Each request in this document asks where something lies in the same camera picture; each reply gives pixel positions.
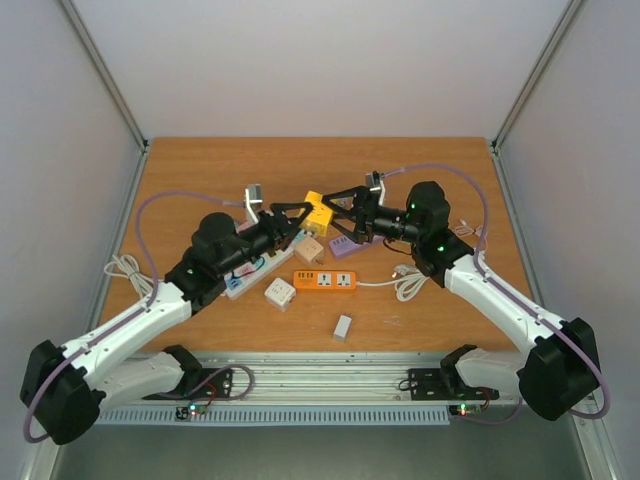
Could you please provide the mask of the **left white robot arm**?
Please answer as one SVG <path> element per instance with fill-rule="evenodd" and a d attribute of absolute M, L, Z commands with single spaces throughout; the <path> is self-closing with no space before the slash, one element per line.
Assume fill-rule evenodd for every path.
<path fill-rule="evenodd" d="M 201 220 L 182 259 L 163 279 L 154 279 L 150 294 L 61 346 L 49 340 L 37 345 L 20 390 L 27 408 L 25 440 L 64 445 L 111 408 L 147 396 L 189 399 L 199 392 L 208 382 L 202 366 L 180 345 L 147 361 L 123 362 L 215 301 L 226 289 L 227 274 L 286 249 L 311 211 L 308 202 L 274 203 L 244 230 L 237 230 L 229 215 L 211 213 Z"/>

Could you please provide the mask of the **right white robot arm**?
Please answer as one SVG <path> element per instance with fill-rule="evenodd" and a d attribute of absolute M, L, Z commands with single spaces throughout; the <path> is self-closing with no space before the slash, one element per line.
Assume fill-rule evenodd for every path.
<path fill-rule="evenodd" d="M 327 194 L 322 202 L 334 213 L 333 226 L 356 243 L 381 236 L 409 244 L 425 277 L 472 305 L 515 345 L 510 354 L 472 345 L 451 352 L 441 362 L 450 395 L 486 387 L 555 421 L 594 391 L 608 390 L 592 327 L 544 309 L 492 272 L 479 250 L 450 229 L 451 207 L 438 183 L 415 184 L 402 210 L 382 205 L 379 191 L 366 186 Z"/>

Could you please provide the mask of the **yellow cube socket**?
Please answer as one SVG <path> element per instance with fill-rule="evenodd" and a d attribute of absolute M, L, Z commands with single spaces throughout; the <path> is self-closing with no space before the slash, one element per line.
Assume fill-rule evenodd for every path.
<path fill-rule="evenodd" d="M 305 202 L 312 205 L 312 211 L 301 223 L 301 228 L 313 234 L 325 237 L 333 219 L 334 212 L 322 203 L 323 195 L 315 191 L 308 191 Z"/>

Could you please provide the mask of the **beige cube socket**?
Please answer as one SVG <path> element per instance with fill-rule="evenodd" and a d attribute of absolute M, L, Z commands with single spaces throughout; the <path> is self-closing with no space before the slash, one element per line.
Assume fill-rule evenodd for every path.
<path fill-rule="evenodd" d="M 324 247 L 315 238 L 305 236 L 294 248 L 294 255 L 307 266 L 322 265 Z"/>

